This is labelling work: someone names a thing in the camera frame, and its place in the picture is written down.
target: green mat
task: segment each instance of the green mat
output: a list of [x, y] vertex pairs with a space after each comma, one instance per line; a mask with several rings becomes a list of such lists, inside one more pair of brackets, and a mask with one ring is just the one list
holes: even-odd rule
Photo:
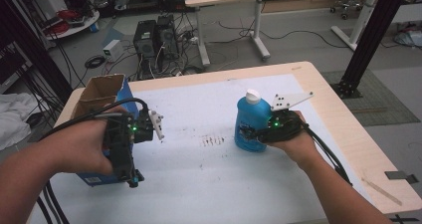
[[[344, 72], [321, 73], [329, 84], [338, 84]], [[357, 89], [363, 97], [343, 102], [362, 126], [420, 122], [392, 92], [369, 70], [366, 70]]]

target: white bottle cap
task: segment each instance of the white bottle cap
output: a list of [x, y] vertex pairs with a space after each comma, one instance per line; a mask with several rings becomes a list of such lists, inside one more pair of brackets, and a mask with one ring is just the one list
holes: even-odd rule
[[255, 104], [259, 103], [260, 100], [261, 100], [261, 96], [257, 91], [255, 91], [253, 89], [248, 89], [246, 91], [246, 102], [248, 104], [255, 105]]

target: hand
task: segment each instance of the hand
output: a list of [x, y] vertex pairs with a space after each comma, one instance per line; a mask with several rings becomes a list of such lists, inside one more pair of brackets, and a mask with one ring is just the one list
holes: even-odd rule
[[[301, 120], [305, 122], [301, 112], [295, 113], [297, 113]], [[312, 167], [316, 161], [323, 160], [322, 156], [317, 151], [314, 140], [304, 130], [293, 139], [267, 143], [267, 145], [282, 149], [289, 158], [295, 161], [303, 170], [307, 170]]]
[[[107, 112], [125, 112], [116, 107]], [[112, 174], [112, 165], [103, 155], [106, 120], [83, 121], [44, 138], [39, 142], [54, 157], [56, 172], [96, 172]]]

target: blue liquid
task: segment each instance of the blue liquid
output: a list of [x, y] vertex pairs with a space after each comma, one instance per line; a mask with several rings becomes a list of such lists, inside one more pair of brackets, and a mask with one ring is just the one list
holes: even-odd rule
[[238, 103], [238, 115], [236, 118], [235, 142], [240, 148], [252, 152], [263, 152], [266, 145], [256, 139], [246, 139], [240, 131], [240, 126], [250, 126], [255, 130], [266, 128], [271, 117], [270, 105], [261, 99], [257, 104], [251, 105], [246, 98], [241, 98]]

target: office chair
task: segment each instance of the office chair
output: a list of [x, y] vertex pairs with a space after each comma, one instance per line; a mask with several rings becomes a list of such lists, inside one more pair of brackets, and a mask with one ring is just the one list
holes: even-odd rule
[[329, 12], [334, 13], [336, 7], [341, 7], [341, 18], [347, 20], [347, 10], [350, 8], [355, 8], [356, 11], [362, 10], [363, 0], [337, 0], [334, 2], [334, 5], [329, 8]]

